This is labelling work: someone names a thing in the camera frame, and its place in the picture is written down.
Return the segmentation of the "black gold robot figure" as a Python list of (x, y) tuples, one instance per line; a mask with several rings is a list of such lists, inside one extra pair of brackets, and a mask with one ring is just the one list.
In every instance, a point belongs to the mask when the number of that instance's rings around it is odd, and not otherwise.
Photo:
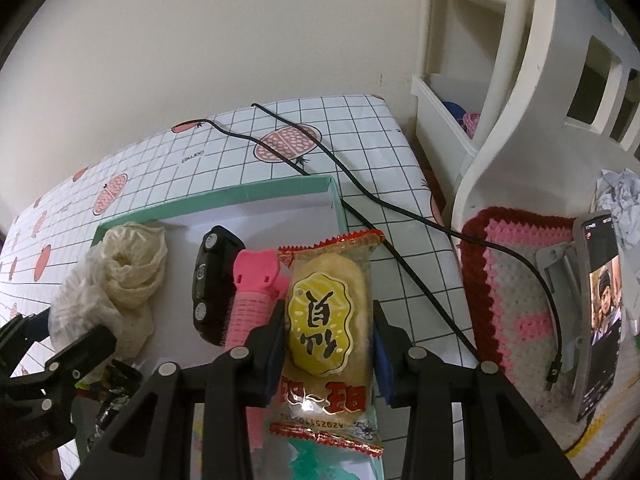
[(85, 458), (114, 419), (138, 391), (143, 375), (134, 367), (111, 360), (97, 382), (76, 386), (72, 421), (77, 428), (76, 444)]

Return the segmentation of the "cream lace scrunchie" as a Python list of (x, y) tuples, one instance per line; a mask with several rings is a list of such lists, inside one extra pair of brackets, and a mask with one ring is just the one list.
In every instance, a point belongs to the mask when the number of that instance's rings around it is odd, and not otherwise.
[(131, 361), (154, 332), (151, 298), (163, 284), (163, 228), (127, 222), (90, 247), (51, 301), (49, 338), (61, 351), (96, 326), (116, 337), (114, 357)]

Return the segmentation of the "green plastic toy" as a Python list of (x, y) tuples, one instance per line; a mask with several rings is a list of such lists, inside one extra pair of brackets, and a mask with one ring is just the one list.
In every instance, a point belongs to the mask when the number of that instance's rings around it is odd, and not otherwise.
[(293, 479), (375, 479), (376, 469), (368, 456), (353, 450), (314, 441), (288, 440), (292, 448)]

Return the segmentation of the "black toy car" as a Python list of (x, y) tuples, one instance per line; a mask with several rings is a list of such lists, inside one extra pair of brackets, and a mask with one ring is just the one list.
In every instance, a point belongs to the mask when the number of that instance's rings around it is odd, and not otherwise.
[(202, 238), (192, 281), (193, 325), (201, 337), (221, 347), (235, 296), (233, 265), (242, 240), (224, 226), (213, 226)]

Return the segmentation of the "yellow rice cracker packet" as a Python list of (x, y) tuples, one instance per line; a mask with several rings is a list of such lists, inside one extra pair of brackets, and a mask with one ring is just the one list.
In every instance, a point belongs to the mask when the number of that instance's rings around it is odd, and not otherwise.
[(270, 434), (383, 453), (372, 410), (371, 255), (385, 236), (361, 230), (312, 246), (285, 246), (285, 358)]

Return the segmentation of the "pink hair roller clip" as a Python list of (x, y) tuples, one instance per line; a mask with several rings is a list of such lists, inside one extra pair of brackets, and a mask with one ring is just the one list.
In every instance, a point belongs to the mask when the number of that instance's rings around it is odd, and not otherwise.
[[(250, 332), (266, 326), (277, 302), (288, 291), (288, 277), (281, 274), (278, 252), (275, 249), (242, 249), (232, 268), (233, 297), (229, 322), (224, 335), (224, 351), (245, 346)], [(268, 392), (273, 394), (280, 380), (282, 364), (268, 364)], [(265, 408), (247, 408), (248, 443), (252, 452), (260, 451), (265, 440)]]

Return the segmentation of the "smartphone on stand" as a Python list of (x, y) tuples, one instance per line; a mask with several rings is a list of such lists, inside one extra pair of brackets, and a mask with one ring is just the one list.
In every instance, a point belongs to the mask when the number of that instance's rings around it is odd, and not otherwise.
[(580, 322), (574, 415), (592, 414), (612, 388), (623, 325), (620, 254), (611, 213), (599, 210), (574, 222)]

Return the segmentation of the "grey phone stand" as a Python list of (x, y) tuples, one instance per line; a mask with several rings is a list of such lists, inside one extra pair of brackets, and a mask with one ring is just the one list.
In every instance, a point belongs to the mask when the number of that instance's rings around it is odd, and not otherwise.
[(538, 271), (549, 285), (558, 308), (563, 333), (561, 373), (573, 377), (582, 341), (582, 292), (574, 242), (560, 243), (536, 251)]

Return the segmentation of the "crocheted pink red mat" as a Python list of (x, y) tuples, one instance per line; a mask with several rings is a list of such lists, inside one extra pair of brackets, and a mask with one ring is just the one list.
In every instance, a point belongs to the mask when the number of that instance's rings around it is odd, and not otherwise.
[(489, 207), (468, 220), (460, 248), (463, 287), (480, 356), (495, 362), (551, 432), (583, 479), (639, 475), (639, 291), (622, 268), (623, 325), (612, 388), (575, 419), (574, 383), (561, 373), (563, 333), (540, 248), (574, 242), (576, 218)]

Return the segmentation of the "white paper flower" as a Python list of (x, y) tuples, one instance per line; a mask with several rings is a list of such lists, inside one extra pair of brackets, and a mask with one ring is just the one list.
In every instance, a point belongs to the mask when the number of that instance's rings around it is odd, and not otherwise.
[(593, 207), (611, 214), (618, 242), (624, 249), (639, 244), (639, 185), (638, 174), (628, 168), (622, 172), (603, 169), (596, 182)]

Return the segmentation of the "pomegranate grid tablecloth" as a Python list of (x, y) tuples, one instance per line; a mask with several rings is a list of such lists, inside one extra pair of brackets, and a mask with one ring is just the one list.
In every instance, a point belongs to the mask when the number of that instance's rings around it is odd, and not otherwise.
[(323, 174), (386, 233), (373, 274), (388, 320), (444, 361), (470, 365), (473, 337), (457, 257), (437, 216), (418, 154), (378, 96), (320, 96), (238, 108), (180, 133), (128, 134), (114, 153), (88, 162), (76, 151), (23, 160), (35, 185), (11, 214), (1, 252), (1, 316), (35, 314), (89, 248), (96, 228), (128, 212), (186, 196)]

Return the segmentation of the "mint green shallow box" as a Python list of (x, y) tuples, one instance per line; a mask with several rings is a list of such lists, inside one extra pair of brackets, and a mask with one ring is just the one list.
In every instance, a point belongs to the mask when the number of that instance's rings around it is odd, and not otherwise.
[(369, 260), (324, 177), (136, 215), (168, 235), (145, 380), (79, 479), (378, 479)]

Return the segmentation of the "pink item in shelf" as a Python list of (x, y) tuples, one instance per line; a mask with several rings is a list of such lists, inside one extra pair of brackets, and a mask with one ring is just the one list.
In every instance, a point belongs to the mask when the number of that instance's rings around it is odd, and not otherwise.
[(474, 138), (479, 123), (480, 112), (464, 113), (461, 119), (461, 127), (470, 139)]

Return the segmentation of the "blue item in shelf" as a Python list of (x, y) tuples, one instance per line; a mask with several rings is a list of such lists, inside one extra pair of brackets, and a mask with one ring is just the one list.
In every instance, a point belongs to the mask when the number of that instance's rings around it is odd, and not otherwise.
[(442, 105), (446, 107), (446, 110), (451, 114), (451, 116), (460, 122), (466, 114), (466, 110), (459, 104), (450, 101), (442, 102)]

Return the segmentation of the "white shelf unit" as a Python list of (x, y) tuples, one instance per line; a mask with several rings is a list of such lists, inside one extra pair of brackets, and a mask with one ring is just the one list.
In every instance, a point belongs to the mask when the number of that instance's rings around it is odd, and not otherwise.
[[(500, 206), (574, 217), (639, 167), (639, 49), (603, 0), (424, 0), (416, 136), (455, 229)], [(470, 139), (442, 105), (480, 112)]]

